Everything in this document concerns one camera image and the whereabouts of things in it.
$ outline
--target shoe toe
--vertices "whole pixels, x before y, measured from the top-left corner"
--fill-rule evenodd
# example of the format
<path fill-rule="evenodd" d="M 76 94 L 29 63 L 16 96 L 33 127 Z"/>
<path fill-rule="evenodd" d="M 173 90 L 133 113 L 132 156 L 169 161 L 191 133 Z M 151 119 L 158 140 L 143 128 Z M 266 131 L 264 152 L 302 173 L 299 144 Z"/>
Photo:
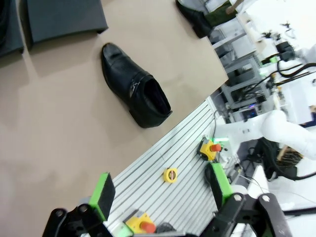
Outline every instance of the shoe toe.
<path fill-rule="evenodd" d="M 102 48 L 102 60 L 112 64 L 116 59 L 125 56 L 125 53 L 115 44 L 107 43 Z"/>

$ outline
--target brown cardboard surface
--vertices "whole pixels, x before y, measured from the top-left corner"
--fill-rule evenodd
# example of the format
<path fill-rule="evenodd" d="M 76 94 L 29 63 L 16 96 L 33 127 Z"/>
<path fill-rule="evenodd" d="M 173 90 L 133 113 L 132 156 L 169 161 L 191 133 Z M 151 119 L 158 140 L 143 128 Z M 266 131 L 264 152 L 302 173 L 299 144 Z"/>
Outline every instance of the brown cardboard surface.
<path fill-rule="evenodd" d="M 50 212 L 71 210 L 100 173 L 115 177 L 227 80 L 208 39 L 172 0 L 104 0 L 101 35 L 45 42 L 0 59 L 1 236 L 41 236 Z M 173 114 L 142 129 L 107 87 L 100 62 L 113 42 L 150 72 Z"/>

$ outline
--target red button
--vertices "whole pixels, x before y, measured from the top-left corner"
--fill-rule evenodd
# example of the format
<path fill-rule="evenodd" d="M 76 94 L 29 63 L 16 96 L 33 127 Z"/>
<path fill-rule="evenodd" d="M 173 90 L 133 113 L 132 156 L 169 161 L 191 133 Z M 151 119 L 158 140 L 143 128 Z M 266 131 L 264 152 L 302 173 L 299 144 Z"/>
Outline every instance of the red button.
<path fill-rule="evenodd" d="M 156 226 L 153 223 L 149 223 L 146 221 L 141 222 L 139 227 L 146 233 L 155 233 L 156 231 Z"/>
<path fill-rule="evenodd" d="M 214 144 L 210 146 L 209 149 L 211 150 L 211 152 L 220 152 L 222 147 L 221 147 L 221 144 Z"/>

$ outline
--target metal profile frame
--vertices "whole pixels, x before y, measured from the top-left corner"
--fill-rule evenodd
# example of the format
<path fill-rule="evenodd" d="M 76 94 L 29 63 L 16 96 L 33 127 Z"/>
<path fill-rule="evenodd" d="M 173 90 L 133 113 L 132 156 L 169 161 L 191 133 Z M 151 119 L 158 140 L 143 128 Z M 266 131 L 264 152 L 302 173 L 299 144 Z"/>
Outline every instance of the metal profile frame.
<path fill-rule="evenodd" d="M 239 69 L 243 66 L 246 66 L 250 64 L 251 65 L 251 68 L 253 70 L 253 78 L 252 79 L 249 79 L 247 81 L 244 81 L 242 83 L 239 83 L 237 85 L 234 85 L 234 86 L 227 86 L 225 84 L 223 84 L 221 86 L 221 89 L 223 91 L 223 93 L 225 94 L 225 97 L 228 101 L 228 104 L 230 105 L 230 107 L 232 109 L 237 109 L 237 108 L 240 108 L 240 107 L 243 107 L 243 106 L 247 106 L 247 105 L 250 105 L 250 104 L 253 104 L 256 102 L 256 99 L 255 98 L 252 98 L 252 99 L 249 99 L 249 100 L 246 100 L 246 101 L 242 101 L 242 102 L 235 102 L 233 99 L 232 99 L 232 96 L 231 96 L 231 93 L 235 90 L 238 90 L 238 89 L 241 89 L 245 86 L 248 86 L 248 85 L 251 85 L 251 84 L 254 84 L 254 83 L 258 83 L 262 78 L 261 78 L 261 75 L 260 75 L 260 72 L 259 72 L 259 67 L 258 67 L 258 63 L 257 63 L 257 60 L 255 58 L 254 55 L 252 55 L 249 59 L 247 58 L 244 58 L 244 59 L 237 59 L 236 62 L 234 60 L 233 64 L 226 70 L 226 72 L 232 72 L 236 69 Z M 258 85 L 261 90 L 263 91 L 264 95 L 266 98 L 268 98 L 269 94 L 268 94 L 268 91 L 267 89 L 265 88 L 265 84 L 264 83 L 261 83 Z"/>
<path fill-rule="evenodd" d="M 221 41 L 218 41 L 217 43 L 213 44 L 212 47 L 214 49 L 216 49 L 216 48 L 218 48 L 220 46 L 224 46 L 224 45 L 226 45 L 228 43 L 232 43 L 235 40 L 237 40 L 237 39 L 239 39 L 239 38 L 241 38 L 241 37 L 243 37 L 245 35 L 247 35 L 246 31 L 238 31 L 234 36 L 226 37 L 226 38 L 222 39 Z"/>
<path fill-rule="evenodd" d="M 204 183 L 205 161 L 196 155 L 204 135 L 214 129 L 216 108 L 207 98 L 151 149 L 113 179 L 116 196 L 105 225 L 113 233 L 135 209 L 147 212 L 159 224 L 169 222 L 175 229 L 200 234 L 216 211 L 211 188 Z M 237 156 L 225 162 L 233 167 Z M 165 183 L 165 168 L 177 167 L 178 179 Z"/>
<path fill-rule="evenodd" d="M 242 68 L 243 66 L 246 66 L 249 64 L 250 59 L 254 59 L 256 51 L 249 52 L 248 54 L 245 54 L 242 57 L 239 57 L 232 61 L 228 66 L 225 67 L 226 73 L 231 73 L 239 68 Z"/>

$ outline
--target black cable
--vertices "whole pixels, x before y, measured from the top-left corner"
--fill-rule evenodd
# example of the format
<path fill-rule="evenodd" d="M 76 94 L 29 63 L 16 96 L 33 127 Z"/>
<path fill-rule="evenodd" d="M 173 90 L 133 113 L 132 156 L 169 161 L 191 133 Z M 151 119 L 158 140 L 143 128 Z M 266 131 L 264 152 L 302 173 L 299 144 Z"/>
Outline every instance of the black cable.
<path fill-rule="evenodd" d="M 280 75 L 284 78 L 292 78 L 293 76 L 299 74 L 301 71 L 307 69 L 307 68 L 310 68 L 310 67 L 316 67 L 316 63 L 308 63 L 308 64 L 305 64 L 304 66 L 302 66 L 300 69 L 296 70 L 295 72 L 291 73 L 291 74 L 283 74 L 281 73 L 283 70 L 280 70 L 280 61 L 279 60 L 277 63 L 276 63 L 276 68 L 277 68 L 277 72 L 280 73 Z"/>
<path fill-rule="evenodd" d="M 272 152 L 273 148 L 271 146 L 271 144 L 268 141 L 262 140 L 263 144 L 266 145 L 266 147 L 264 148 L 265 153 L 267 154 L 267 158 L 271 161 L 272 166 L 276 169 L 276 171 L 281 174 L 283 177 L 290 179 L 290 180 L 303 180 L 303 179 L 308 179 L 311 178 L 313 176 L 316 175 L 316 172 L 308 174 L 308 175 L 304 175 L 304 176 L 290 176 L 287 173 L 285 173 L 284 171 L 282 171 L 279 166 L 277 165 L 276 161 L 275 161 L 275 157 L 274 157 L 274 153 Z"/>
<path fill-rule="evenodd" d="M 264 60 L 261 61 L 261 63 L 262 63 L 263 65 L 268 64 L 268 63 L 271 62 L 270 60 L 271 60 L 272 58 L 277 57 L 277 56 L 279 56 L 279 53 L 273 54 L 273 55 L 271 55 L 271 56 L 265 58 Z"/>
<path fill-rule="evenodd" d="M 276 86 L 289 83 L 289 82 L 291 82 L 291 81 L 294 81 L 294 80 L 296 80 L 296 79 L 302 78 L 302 77 L 304 77 L 304 76 L 308 76 L 308 75 L 310 75 L 310 74 L 312 74 L 312 73 L 311 73 L 311 72 L 305 72 L 305 73 L 302 73 L 302 74 L 300 74 L 300 75 L 296 75 L 296 76 L 294 76 L 294 77 L 292 77 L 292 78 L 290 78 L 290 79 L 286 79 L 286 80 L 283 80 L 283 81 L 280 81 L 280 82 L 276 83 Z"/>
<path fill-rule="evenodd" d="M 242 163 L 245 162 L 245 161 L 248 161 L 248 162 L 249 162 L 249 164 L 248 164 L 248 166 L 247 166 L 246 169 L 245 169 L 245 168 L 243 167 L 243 165 L 242 165 Z M 262 163 L 262 160 L 261 160 L 261 158 L 259 158 L 259 159 L 252 159 L 252 158 L 246 157 L 245 159 L 243 159 L 243 160 L 240 161 L 240 166 L 241 166 L 241 168 L 243 169 L 245 175 L 247 175 L 246 173 L 247 173 L 247 170 L 248 170 L 248 168 L 249 168 L 250 165 L 252 165 L 253 169 L 255 169 L 255 164 L 254 164 L 254 162 L 255 162 L 255 163 Z"/>
<path fill-rule="evenodd" d="M 264 193 L 262 187 L 260 186 L 259 182 L 257 180 L 255 180 L 252 177 L 246 176 L 246 178 L 254 180 L 257 185 L 260 187 L 262 193 Z M 293 210 L 287 210 L 287 211 L 283 211 L 285 216 L 300 216 L 300 215 L 310 215 L 310 214 L 316 214 L 316 206 L 315 207 L 308 207 L 308 208 L 301 208 L 301 209 L 293 209 Z"/>
<path fill-rule="evenodd" d="M 253 91 L 259 84 L 261 84 L 262 82 L 264 82 L 266 79 L 270 78 L 274 73 L 280 73 L 280 72 L 284 72 L 284 71 L 289 71 L 289 70 L 291 70 L 291 69 L 293 69 L 293 68 L 297 68 L 297 67 L 302 66 L 302 65 L 303 65 L 303 64 L 298 64 L 298 65 L 293 66 L 293 67 L 291 67 L 291 68 L 282 69 L 282 70 L 280 70 L 280 69 L 278 68 L 276 71 L 270 73 L 270 75 L 268 75 L 267 77 L 265 77 L 264 79 L 262 79 L 261 81 L 259 81 L 258 83 L 256 83 L 251 89 L 249 89 L 249 90 L 247 90 L 246 92 L 244 92 L 244 93 L 243 93 L 243 96 L 242 96 L 242 98 L 241 98 L 241 100 L 246 96 L 246 94 L 248 94 L 249 92 Z"/>

